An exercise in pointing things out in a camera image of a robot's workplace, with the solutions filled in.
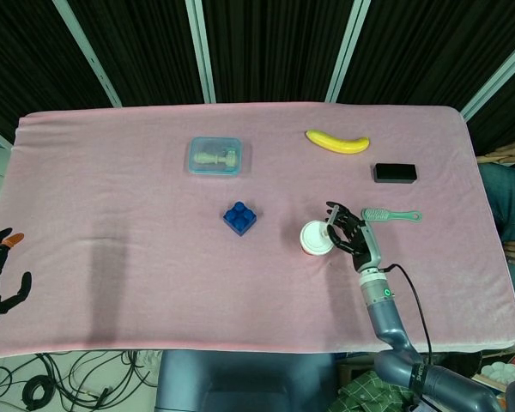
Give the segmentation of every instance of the blue toy block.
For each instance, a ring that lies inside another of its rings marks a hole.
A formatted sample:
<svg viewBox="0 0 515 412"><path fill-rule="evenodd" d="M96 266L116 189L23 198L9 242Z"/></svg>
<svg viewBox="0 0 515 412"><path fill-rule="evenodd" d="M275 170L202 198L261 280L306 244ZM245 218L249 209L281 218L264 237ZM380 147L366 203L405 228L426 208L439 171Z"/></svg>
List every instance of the blue toy block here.
<svg viewBox="0 0 515 412"><path fill-rule="evenodd" d="M256 221L256 214L242 202L237 202L223 216L223 220L239 236L242 236Z"/></svg>

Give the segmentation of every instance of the black cable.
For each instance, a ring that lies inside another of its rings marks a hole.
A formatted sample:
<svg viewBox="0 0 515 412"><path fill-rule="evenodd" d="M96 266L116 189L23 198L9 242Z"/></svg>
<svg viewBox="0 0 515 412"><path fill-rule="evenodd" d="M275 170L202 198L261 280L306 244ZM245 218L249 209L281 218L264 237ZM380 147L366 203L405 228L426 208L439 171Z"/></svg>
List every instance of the black cable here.
<svg viewBox="0 0 515 412"><path fill-rule="evenodd" d="M37 389L42 388L44 395L34 398ZM37 375L28 380L23 387L21 400L27 405L27 410L37 410L44 408L50 403L55 395L55 382L48 375Z"/></svg>
<svg viewBox="0 0 515 412"><path fill-rule="evenodd" d="M418 311L420 312L421 325L423 326L423 331L426 335L426 340L427 340L427 363L429 365L431 365L432 357L433 357L433 350L431 347L431 339L429 337L429 331L427 330L426 319L423 316L423 311L421 309L420 298L418 297L418 293L415 290L414 283L412 283L412 281L410 280L410 276L408 275L408 273L406 273L406 270L404 270L403 266L401 266L400 264L391 264L387 268L382 269L382 271L387 273L387 272L391 272L394 268L399 268L401 270L401 272L403 272L403 275L406 278L407 282L409 283L410 288L412 289L412 293L414 294L415 303L418 305Z"/></svg>
<svg viewBox="0 0 515 412"><path fill-rule="evenodd" d="M435 412L442 412L439 408L437 408L435 405L430 403L425 397L420 397L421 401L424 402L429 408L434 410Z"/></svg>
<svg viewBox="0 0 515 412"><path fill-rule="evenodd" d="M83 408L83 409L89 409L91 411L99 411L104 409L110 409L113 408L122 402L124 402L126 399L128 399L131 395L133 395L142 385L147 385L149 387L155 387L155 385L150 384L146 381L147 377L150 375L150 372L147 372L146 374L141 374L139 372L139 368L142 368L143 366L137 365L137 352L136 351L118 351L119 353L114 355L113 357L106 359L93 367L88 373L84 375L82 378L81 384L76 384L72 378L74 378L75 372L83 365L95 361L96 359L104 356L105 354L109 354L111 352L117 352L117 351L107 351L103 352L102 354L99 354L97 356L93 356L90 359L85 359L87 356L91 355L91 352L85 352L79 356L76 361L71 366L69 373L66 376L62 376L62 373L59 369L59 366L57 362L53 359L52 354L36 354L34 358L31 360L19 365L16 369L10 371L7 367L0 367L0 370L4 370L7 373L7 376L2 379L0 382L0 387L6 386L6 390L3 391L0 394L0 397L3 397L3 395L9 390L11 385L20 383L20 382L13 382L13 373L17 370L21 369L22 367L25 367L26 365L36 361L40 360L45 368L46 375L40 375L39 377L34 377L33 382L29 385L29 381L25 381L27 385L25 385L25 388L23 389L24 392L26 392L24 401L27 401L25 403L27 405L27 408L34 407L34 409L30 410L36 410L39 406L36 402L40 401L39 399L33 399L33 392L36 390L39 384L43 384L42 386L46 385L46 388L49 387L48 384L51 385L54 391L57 391L60 397L61 406L66 412L70 412L73 410L73 408ZM104 389L99 395L98 394L91 394L83 392L83 386L88 381L88 378L90 375L92 375L95 371L97 371L100 367L105 365L108 362L111 362L117 358L120 358L122 363L125 364L128 369L120 382L115 385L114 387L109 387ZM131 389L128 392L128 388L130 386L130 382L132 382L133 376L136 375L139 382L137 382L137 385Z"/></svg>
<svg viewBox="0 0 515 412"><path fill-rule="evenodd" d="M26 365L29 365L31 363L33 363L34 361L36 361L38 358L37 357L34 357L32 358L31 360L28 360L27 362L19 365L18 367L16 367L13 371L10 371L7 367L0 367L1 370L5 370L6 373L8 374L4 379L2 379L0 381L0 387L3 387L3 386L8 386L8 388L0 395L0 397L3 397L10 389L11 385L14 384L14 382L12 382L13 380L13 374L15 372L17 372L18 370L22 369L23 367L25 367ZM7 379L9 379L9 382L7 384L3 384Z"/></svg>
<svg viewBox="0 0 515 412"><path fill-rule="evenodd" d="M5 385L7 386L6 389L4 390L4 392L0 394L0 397L3 397L6 394L6 392L9 391L9 388L11 387L14 378L12 376L11 371L7 367L0 367L0 371L6 371L7 373L6 378L4 378L4 380L9 379L9 382Z"/></svg>

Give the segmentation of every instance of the black curtain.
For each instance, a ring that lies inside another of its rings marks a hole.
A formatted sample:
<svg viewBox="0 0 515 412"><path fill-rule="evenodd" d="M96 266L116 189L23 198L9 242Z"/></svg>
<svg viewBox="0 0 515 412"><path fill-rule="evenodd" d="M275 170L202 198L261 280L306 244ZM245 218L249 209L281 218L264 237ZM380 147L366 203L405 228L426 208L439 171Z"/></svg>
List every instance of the black curtain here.
<svg viewBox="0 0 515 412"><path fill-rule="evenodd" d="M351 5L204 0L217 101L324 101Z"/></svg>
<svg viewBox="0 0 515 412"><path fill-rule="evenodd" d="M467 125L480 155L515 142L515 74Z"/></svg>
<svg viewBox="0 0 515 412"><path fill-rule="evenodd" d="M0 1L0 134L45 110L109 107L103 88L50 0Z"/></svg>
<svg viewBox="0 0 515 412"><path fill-rule="evenodd" d="M461 110L515 49L515 0L373 0L338 101Z"/></svg>
<svg viewBox="0 0 515 412"><path fill-rule="evenodd" d="M123 106L203 103L183 0L69 0Z"/></svg>

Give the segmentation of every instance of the yellow banana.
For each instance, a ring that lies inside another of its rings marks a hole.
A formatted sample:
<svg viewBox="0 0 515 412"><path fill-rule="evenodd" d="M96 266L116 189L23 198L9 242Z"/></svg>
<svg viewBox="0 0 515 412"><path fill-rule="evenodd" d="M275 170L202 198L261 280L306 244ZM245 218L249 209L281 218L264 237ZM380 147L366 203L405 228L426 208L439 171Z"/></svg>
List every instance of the yellow banana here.
<svg viewBox="0 0 515 412"><path fill-rule="evenodd" d="M342 140L333 137L320 130L308 130L307 138L321 148L326 148L336 153L353 154L366 150L370 144L368 137L361 137L356 140Z"/></svg>

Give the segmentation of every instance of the white cup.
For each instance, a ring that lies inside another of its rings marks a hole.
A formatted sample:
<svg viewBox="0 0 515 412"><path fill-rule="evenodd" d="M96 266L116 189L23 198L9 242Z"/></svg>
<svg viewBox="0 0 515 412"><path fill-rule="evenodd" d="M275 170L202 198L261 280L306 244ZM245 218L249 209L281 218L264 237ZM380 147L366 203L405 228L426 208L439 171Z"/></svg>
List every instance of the white cup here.
<svg viewBox="0 0 515 412"><path fill-rule="evenodd" d="M324 221L310 221L300 233L301 248L308 255L321 256L332 250L334 244L326 231Z"/></svg>

